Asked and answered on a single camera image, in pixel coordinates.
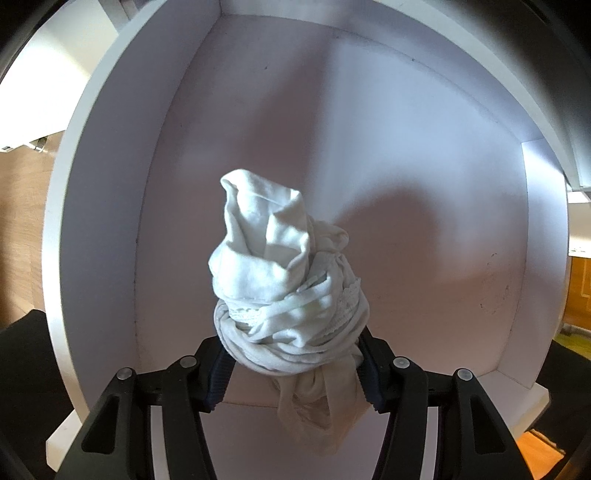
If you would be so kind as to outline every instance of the white enclosure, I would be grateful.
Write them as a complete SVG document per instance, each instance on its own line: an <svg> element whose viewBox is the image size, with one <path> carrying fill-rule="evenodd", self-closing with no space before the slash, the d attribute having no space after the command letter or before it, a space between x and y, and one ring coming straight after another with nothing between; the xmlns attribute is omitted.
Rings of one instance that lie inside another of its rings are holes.
<svg viewBox="0 0 591 480"><path fill-rule="evenodd" d="M120 367L165 368L214 334L219 178L248 168L349 232L375 336L424 369L470 368L523 432L548 402L566 188L539 118L492 74L370 0L149 3L91 77L48 193L43 286L78 415ZM277 462L284 480L371 477L386 417L318 459L276 400L236 366L203 419L220 480L277 478Z"/></svg>

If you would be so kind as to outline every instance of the crumpled white fabric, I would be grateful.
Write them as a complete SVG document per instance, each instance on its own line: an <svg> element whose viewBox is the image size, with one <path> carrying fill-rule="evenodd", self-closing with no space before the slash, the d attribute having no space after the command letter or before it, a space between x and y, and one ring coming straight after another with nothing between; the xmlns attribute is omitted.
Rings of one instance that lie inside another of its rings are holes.
<svg viewBox="0 0 591 480"><path fill-rule="evenodd" d="M297 190L247 170L220 182L227 234L209 259L217 334L238 362L272 377L296 442L335 453L368 406L356 368L369 304L341 253L349 237L307 215Z"/></svg>

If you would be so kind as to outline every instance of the wooden floor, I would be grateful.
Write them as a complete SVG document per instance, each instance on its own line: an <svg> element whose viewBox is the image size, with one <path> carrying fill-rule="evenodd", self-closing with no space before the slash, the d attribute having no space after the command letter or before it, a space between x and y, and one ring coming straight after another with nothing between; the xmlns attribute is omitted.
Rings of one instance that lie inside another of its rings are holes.
<svg viewBox="0 0 591 480"><path fill-rule="evenodd" d="M534 480L544 478L552 467L564 458L564 454L541 435L525 432L517 439L517 446L530 467Z"/></svg>
<svg viewBox="0 0 591 480"><path fill-rule="evenodd" d="M43 152L0 153L0 327L43 309L41 234L47 187L61 133Z"/></svg>

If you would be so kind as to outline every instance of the white panel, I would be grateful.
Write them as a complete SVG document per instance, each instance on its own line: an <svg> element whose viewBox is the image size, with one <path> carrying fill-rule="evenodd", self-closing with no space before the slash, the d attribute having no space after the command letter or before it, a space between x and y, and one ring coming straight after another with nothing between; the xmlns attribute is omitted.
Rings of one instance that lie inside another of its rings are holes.
<svg viewBox="0 0 591 480"><path fill-rule="evenodd" d="M482 64L538 125L573 188L591 188L591 80L525 2L380 1Z"/></svg>
<svg viewBox="0 0 591 480"><path fill-rule="evenodd" d="M531 427L550 403L548 390L539 384L525 388L498 370L478 378L514 438Z"/></svg>
<svg viewBox="0 0 591 480"><path fill-rule="evenodd" d="M166 446L164 444L164 424L162 407L150 407L150 446L152 447L152 466L154 480L170 480Z"/></svg>
<svg viewBox="0 0 591 480"><path fill-rule="evenodd" d="M529 221L519 308L499 370L531 388L548 353L566 301L569 245L566 185L544 140L523 144Z"/></svg>
<svg viewBox="0 0 591 480"><path fill-rule="evenodd" d="M422 64L307 22L223 17L162 128L138 237L142 368L213 334L207 259L223 238L219 178L250 168L301 189L350 233L374 335L425 369L496 368L521 291L521 144ZM273 405L237 369L226 399Z"/></svg>
<svg viewBox="0 0 591 480"><path fill-rule="evenodd" d="M431 28L373 0L222 0L226 15L263 15L340 28L392 47L425 64L481 103L521 141L540 130L480 63Z"/></svg>
<svg viewBox="0 0 591 480"><path fill-rule="evenodd" d="M222 403L201 420L219 480L361 480L372 478L388 415L368 411L325 457L294 445L274 408Z"/></svg>
<svg viewBox="0 0 591 480"><path fill-rule="evenodd" d="M73 410L66 419L60 424L56 431L45 442L45 456L47 465L57 472L70 445L82 428L82 422L78 418L76 411Z"/></svg>
<svg viewBox="0 0 591 480"><path fill-rule="evenodd" d="M218 16L215 0L150 2L99 63L61 141L47 196L43 291L81 419L114 372L137 364L135 242L145 182L170 101Z"/></svg>

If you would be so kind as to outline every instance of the white cloth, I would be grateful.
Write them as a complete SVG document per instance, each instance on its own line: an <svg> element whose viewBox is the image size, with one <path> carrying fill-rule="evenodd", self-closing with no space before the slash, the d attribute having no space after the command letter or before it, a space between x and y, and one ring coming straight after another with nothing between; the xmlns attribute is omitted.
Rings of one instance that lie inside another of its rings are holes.
<svg viewBox="0 0 591 480"><path fill-rule="evenodd" d="M272 376L296 442L334 453L368 406L356 367L369 304L341 253L349 237L308 216L296 190L247 170L221 184L227 234L209 259L217 334L238 362Z"/></svg>

